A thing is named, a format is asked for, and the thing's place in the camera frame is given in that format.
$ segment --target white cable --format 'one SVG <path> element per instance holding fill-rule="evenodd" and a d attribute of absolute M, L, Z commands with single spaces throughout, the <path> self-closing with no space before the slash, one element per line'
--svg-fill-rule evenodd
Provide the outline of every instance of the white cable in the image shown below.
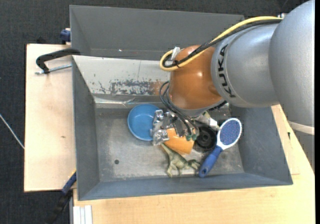
<path fill-rule="evenodd" d="M 5 125 L 9 128 L 10 132 L 12 133 L 12 135 L 14 136 L 14 138 L 16 139 L 16 141 L 20 144 L 20 146 L 25 149 L 25 146 L 22 144 L 22 142 L 20 141 L 20 139 L 18 138 L 18 136 L 15 134 L 14 130 L 12 130 L 12 128 L 10 127 L 10 125 L 7 123 L 7 121 L 3 118 L 3 116 L 0 114 L 0 118 L 2 119 L 2 121 L 5 123 Z"/>

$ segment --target dark carpet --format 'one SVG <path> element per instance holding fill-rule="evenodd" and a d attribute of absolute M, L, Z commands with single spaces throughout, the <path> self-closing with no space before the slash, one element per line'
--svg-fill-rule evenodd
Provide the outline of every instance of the dark carpet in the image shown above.
<path fill-rule="evenodd" d="M 241 14 L 246 17 L 288 12 L 307 0 L 0 0 L 0 113 L 24 141 L 25 44 L 42 37 L 60 44 L 69 24 L 69 5 Z M 309 159 L 314 159 L 309 150 Z M 58 191 L 24 193 L 24 150 L 0 120 L 0 223 L 44 223 Z M 65 211 L 56 223 L 68 223 Z"/>

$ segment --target wooden board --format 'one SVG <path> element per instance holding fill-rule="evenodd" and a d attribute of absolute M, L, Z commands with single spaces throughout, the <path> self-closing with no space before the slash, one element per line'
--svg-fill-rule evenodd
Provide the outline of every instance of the wooden board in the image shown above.
<path fill-rule="evenodd" d="M 69 45 L 26 47 L 24 191 L 60 190 L 76 168 L 71 68 L 36 75 L 36 59 Z M 71 57 L 48 61 L 49 68 Z"/>
<path fill-rule="evenodd" d="M 26 57 L 24 190 L 63 187 L 75 169 L 71 69 L 36 75 L 36 58 L 68 45 L 28 44 Z M 70 58 L 48 62 L 50 68 Z M 93 223 L 315 222 L 315 176 L 280 106 L 272 108 L 293 185 L 78 201 L 92 205 Z"/>

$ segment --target blue plastic bowl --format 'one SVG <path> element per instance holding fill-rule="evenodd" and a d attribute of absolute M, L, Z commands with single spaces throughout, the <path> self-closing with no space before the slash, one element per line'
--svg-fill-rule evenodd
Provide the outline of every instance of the blue plastic bowl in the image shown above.
<path fill-rule="evenodd" d="M 152 141 L 150 129 L 153 127 L 155 111 L 159 109 L 152 104 L 141 104 L 131 109 L 127 119 L 130 132 L 140 140 Z"/>

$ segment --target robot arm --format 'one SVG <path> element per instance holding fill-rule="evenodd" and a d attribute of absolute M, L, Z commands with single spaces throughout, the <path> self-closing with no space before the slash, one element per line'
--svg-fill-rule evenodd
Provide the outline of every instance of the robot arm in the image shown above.
<path fill-rule="evenodd" d="M 315 0 L 283 20 L 254 19 L 181 50 L 172 64 L 166 53 L 160 66 L 171 71 L 168 100 L 188 117 L 224 101 L 245 108 L 280 103 L 293 129 L 314 134 Z"/>

